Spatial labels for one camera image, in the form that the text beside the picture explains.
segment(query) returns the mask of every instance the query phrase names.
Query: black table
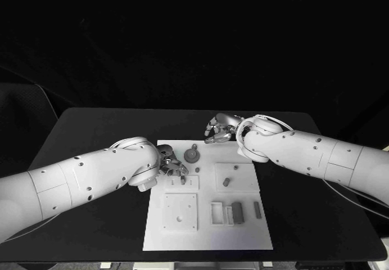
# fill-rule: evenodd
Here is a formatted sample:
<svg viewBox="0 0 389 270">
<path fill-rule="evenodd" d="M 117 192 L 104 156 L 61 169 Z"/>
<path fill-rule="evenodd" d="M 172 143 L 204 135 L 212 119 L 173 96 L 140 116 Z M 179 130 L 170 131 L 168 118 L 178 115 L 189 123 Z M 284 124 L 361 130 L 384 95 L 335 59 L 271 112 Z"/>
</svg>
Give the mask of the black table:
<svg viewBox="0 0 389 270">
<path fill-rule="evenodd" d="M 204 140 L 218 111 L 70 109 L 51 132 L 31 169 L 143 136 Z M 270 115 L 297 130 L 320 134 L 312 117 L 294 112 L 229 112 L 245 118 Z M 165 261 L 368 261 L 387 250 L 365 211 L 322 180 L 255 163 L 274 250 L 143 251 L 150 191 L 126 186 L 62 213 L 41 229 L 0 244 L 0 262 Z"/>
</svg>

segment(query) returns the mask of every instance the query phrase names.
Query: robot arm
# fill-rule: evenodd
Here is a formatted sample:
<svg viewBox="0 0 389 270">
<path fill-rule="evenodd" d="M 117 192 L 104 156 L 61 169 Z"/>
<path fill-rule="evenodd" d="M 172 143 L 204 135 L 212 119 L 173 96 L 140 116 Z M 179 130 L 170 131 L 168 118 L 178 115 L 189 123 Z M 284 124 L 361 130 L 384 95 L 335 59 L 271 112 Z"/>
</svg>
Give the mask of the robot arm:
<svg viewBox="0 0 389 270">
<path fill-rule="evenodd" d="M 240 117 L 218 114 L 218 126 L 229 126 Z M 333 181 L 375 196 L 389 204 L 389 153 L 338 139 L 281 126 L 257 115 L 244 119 L 235 128 L 221 130 L 205 143 L 227 141 L 237 134 L 238 153 L 257 162 L 271 160 L 278 166 L 312 177 Z"/>
<path fill-rule="evenodd" d="M 169 145 L 143 137 L 0 179 L 0 243 L 22 229 L 120 189 L 157 184 L 159 172 L 189 173 Z"/>
</svg>

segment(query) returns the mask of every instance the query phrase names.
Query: white mat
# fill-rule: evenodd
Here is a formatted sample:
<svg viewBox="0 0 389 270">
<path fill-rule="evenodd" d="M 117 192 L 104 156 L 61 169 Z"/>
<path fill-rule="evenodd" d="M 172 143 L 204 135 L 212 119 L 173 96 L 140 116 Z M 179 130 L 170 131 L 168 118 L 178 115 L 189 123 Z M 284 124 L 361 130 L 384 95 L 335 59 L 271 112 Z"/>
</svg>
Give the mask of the white mat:
<svg viewBox="0 0 389 270">
<path fill-rule="evenodd" d="M 237 142 L 214 143 L 206 145 L 204 141 L 159 141 L 159 145 L 173 147 L 178 159 L 191 170 L 191 176 L 199 176 L 199 190 L 169 190 L 168 176 L 160 175 L 159 184 L 152 188 L 144 251 L 152 250 L 271 250 L 271 238 L 267 217 L 263 208 L 261 194 L 258 193 L 221 193 L 217 190 L 215 163 L 247 164 L 253 163 L 237 153 Z M 185 151 L 198 145 L 201 159 L 189 164 L 185 161 Z M 172 231 L 163 229 L 165 219 L 165 195 L 198 195 L 198 229 L 195 231 Z M 235 201 L 244 206 L 245 223 L 234 226 L 211 225 L 211 203 L 222 202 L 224 209 Z M 254 201 L 260 202 L 263 219 L 257 219 Z"/>
</svg>

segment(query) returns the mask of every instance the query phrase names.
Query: table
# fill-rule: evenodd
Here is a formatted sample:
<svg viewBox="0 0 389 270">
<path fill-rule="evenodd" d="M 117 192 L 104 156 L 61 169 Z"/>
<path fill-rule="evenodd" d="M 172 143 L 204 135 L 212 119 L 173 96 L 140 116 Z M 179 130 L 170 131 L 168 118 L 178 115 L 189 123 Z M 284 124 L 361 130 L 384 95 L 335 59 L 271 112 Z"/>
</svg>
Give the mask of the table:
<svg viewBox="0 0 389 270">
<path fill-rule="evenodd" d="M 65 111 L 31 169 L 108 147 L 136 136 L 202 140 L 219 111 L 72 108 Z M 270 115 L 297 130 L 320 134 L 309 114 Z M 143 251 L 150 191 L 126 186 L 62 213 L 41 229 L 0 244 L 0 262 L 368 261 L 387 250 L 363 210 L 322 180 L 255 163 L 274 250 Z M 350 192 L 340 191 L 350 197 Z"/>
</svg>

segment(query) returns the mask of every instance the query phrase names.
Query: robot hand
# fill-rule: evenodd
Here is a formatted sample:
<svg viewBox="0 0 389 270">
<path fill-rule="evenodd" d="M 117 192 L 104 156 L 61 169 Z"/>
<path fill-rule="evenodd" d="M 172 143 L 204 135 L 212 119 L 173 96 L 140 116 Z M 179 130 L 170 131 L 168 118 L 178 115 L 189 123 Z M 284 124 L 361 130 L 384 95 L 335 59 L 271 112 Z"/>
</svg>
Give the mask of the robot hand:
<svg viewBox="0 0 389 270">
<path fill-rule="evenodd" d="M 160 173 L 168 174 L 168 176 L 186 176 L 189 174 L 189 170 L 178 160 L 172 146 L 159 145 L 157 149 L 160 151 Z"/>
<path fill-rule="evenodd" d="M 209 131 L 214 129 L 215 135 L 205 140 L 205 143 L 229 141 L 232 134 L 237 133 L 237 129 L 242 120 L 244 118 L 237 115 L 225 114 L 222 112 L 217 114 L 217 116 L 209 121 L 209 124 L 206 125 L 205 131 L 205 135 L 208 136 Z"/>
</svg>

